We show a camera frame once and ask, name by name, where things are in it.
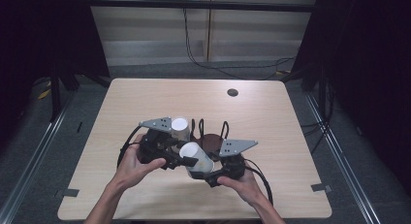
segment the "forearm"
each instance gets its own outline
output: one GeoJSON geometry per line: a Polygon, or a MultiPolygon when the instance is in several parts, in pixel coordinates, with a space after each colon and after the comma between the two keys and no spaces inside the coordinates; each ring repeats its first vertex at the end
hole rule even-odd
{"type": "Polygon", "coordinates": [[[283,224],[285,223],[281,216],[278,214],[277,210],[272,206],[272,204],[267,200],[262,194],[256,202],[250,204],[257,213],[259,214],[263,223],[266,224],[283,224]]]}
{"type": "Polygon", "coordinates": [[[123,189],[115,183],[109,183],[84,224],[111,223],[122,194],[123,189]]]}

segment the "white paper cup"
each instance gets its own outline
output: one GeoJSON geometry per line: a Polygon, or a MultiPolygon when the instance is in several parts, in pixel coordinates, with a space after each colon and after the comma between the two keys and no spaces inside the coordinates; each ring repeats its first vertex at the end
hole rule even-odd
{"type": "Polygon", "coordinates": [[[190,128],[188,128],[186,118],[176,117],[172,121],[172,137],[180,141],[190,142],[190,128]]]}
{"type": "Polygon", "coordinates": [[[197,158],[199,161],[194,167],[186,167],[190,172],[210,173],[214,170],[214,162],[206,155],[206,153],[196,143],[185,144],[180,152],[180,157],[192,157],[197,158]]]}

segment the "black cable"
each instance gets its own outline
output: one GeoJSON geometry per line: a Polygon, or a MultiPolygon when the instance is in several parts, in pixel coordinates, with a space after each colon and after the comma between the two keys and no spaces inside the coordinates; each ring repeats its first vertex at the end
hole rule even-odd
{"type": "Polygon", "coordinates": [[[196,59],[194,58],[193,53],[192,53],[192,51],[191,51],[190,37],[189,37],[189,34],[188,34],[188,24],[187,24],[187,10],[186,10],[186,9],[183,9],[183,13],[184,13],[185,45],[186,45],[186,50],[187,50],[188,58],[189,58],[190,61],[193,62],[195,65],[197,65],[197,66],[199,66],[199,67],[202,67],[202,68],[204,68],[204,69],[215,70],[215,71],[218,71],[218,72],[220,72],[220,73],[223,73],[223,74],[225,74],[225,75],[227,75],[227,76],[230,76],[230,77],[239,79],[239,80],[247,80],[247,79],[245,79],[245,78],[241,78],[241,77],[232,75],[232,74],[230,74],[230,73],[227,73],[227,72],[225,72],[225,71],[222,71],[222,69],[246,69],[246,68],[262,69],[262,68],[275,67],[275,72],[274,72],[272,75],[270,75],[270,76],[268,76],[268,77],[266,77],[266,78],[259,79],[259,80],[268,80],[268,79],[270,79],[270,78],[272,78],[272,77],[274,77],[274,76],[276,75],[276,72],[278,72],[278,66],[279,66],[279,65],[284,64],[284,63],[286,63],[287,61],[296,58],[295,56],[293,56],[293,57],[280,58],[280,59],[278,59],[274,64],[270,64],[270,65],[266,65],[266,66],[223,66],[223,67],[212,67],[212,66],[202,65],[202,64],[200,64],[199,62],[196,61],[196,59]]]}
{"type": "Polygon", "coordinates": [[[317,126],[315,126],[314,129],[312,129],[312,130],[310,130],[310,131],[308,131],[308,132],[305,132],[305,133],[304,133],[304,136],[307,137],[308,135],[314,134],[314,133],[317,132],[319,129],[321,129],[321,128],[320,128],[320,125],[317,124],[317,126]]]}
{"type": "Polygon", "coordinates": [[[256,167],[256,168],[258,169],[258,171],[261,173],[261,175],[264,175],[264,174],[263,174],[263,171],[261,171],[261,169],[257,166],[256,163],[254,163],[253,161],[251,161],[251,160],[249,160],[249,159],[246,159],[246,158],[244,158],[244,160],[247,161],[247,162],[252,163],[252,164],[254,165],[254,167],[256,167]]]}
{"type": "Polygon", "coordinates": [[[327,135],[327,131],[330,129],[330,122],[331,122],[332,114],[333,114],[335,91],[332,89],[329,82],[328,82],[328,89],[329,89],[329,91],[327,93],[327,99],[330,102],[329,113],[327,114],[327,116],[324,117],[324,121],[319,122],[319,126],[321,126],[321,128],[324,128],[324,131],[323,131],[323,134],[321,135],[320,139],[317,141],[317,144],[314,145],[314,147],[310,150],[311,155],[315,152],[315,150],[317,149],[317,147],[320,144],[321,140],[323,140],[324,136],[327,135]]]}
{"type": "Polygon", "coordinates": [[[269,197],[269,202],[273,205],[271,188],[269,187],[269,182],[266,180],[266,178],[263,176],[263,174],[260,173],[259,171],[255,170],[255,169],[247,167],[247,166],[245,166],[245,169],[257,174],[260,177],[260,179],[263,181],[264,186],[266,187],[267,196],[269,197]]]}
{"type": "Polygon", "coordinates": [[[135,144],[135,143],[130,143],[131,139],[133,138],[133,136],[137,133],[137,131],[140,130],[140,128],[142,128],[140,125],[136,127],[136,129],[133,130],[133,132],[130,134],[130,136],[128,137],[127,141],[124,143],[123,147],[121,147],[120,149],[120,154],[118,155],[118,159],[117,159],[117,168],[121,163],[121,160],[124,157],[124,154],[126,153],[126,150],[128,149],[128,147],[131,144],[135,144]]]}
{"type": "Polygon", "coordinates": [[[321,135],[320,139],[317,141],[317,144],[310,150],[311,155],[314,154],[315,150],[317,149],[318,145],[320,145],[321,140],[323,140],[324,136],[327,134],[329,129],[329,124],[327,124],[326,128],[324,129],[323,134],[321,135]]]}

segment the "human hand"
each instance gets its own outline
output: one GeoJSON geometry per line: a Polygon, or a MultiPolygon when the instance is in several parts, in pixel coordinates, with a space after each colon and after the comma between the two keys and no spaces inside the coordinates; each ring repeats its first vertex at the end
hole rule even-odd
{"type": "Polygon", "coordinates": [[[244,176],[239,180],[221,176],[217,179],[217,182],[236,190],[242,200],[252,207],[262,198],[262,196],[264,197],[254,174],[249,170],[245,170],[244,176]]]}
{"type": "Polygon", "coordinates": [[[142,136],[137,135],[133,144],[128,147],[111,180],[111,183],[115,184],[121,191],[137,185],[147,174],[166,164],[164,158],[155,159],[148,164],[141,163],[139,142],[142,140],[142,136]]]}

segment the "black curtain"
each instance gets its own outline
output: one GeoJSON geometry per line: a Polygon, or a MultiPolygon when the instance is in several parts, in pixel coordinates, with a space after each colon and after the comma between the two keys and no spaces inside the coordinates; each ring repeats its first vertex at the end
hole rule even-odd
{"type": "Polygon", "coordinates": [[[320,69],[342,107],[411,194],[411,0],[317,0],[293,70],[320,69]]]}
{"type": "Polygon", "coordinates": [[[109,77],[90,7],[69,0],[0,0],[0,141],[13,133],[33,81],[54,68],[66,85],[75,74],[109,77]]]}

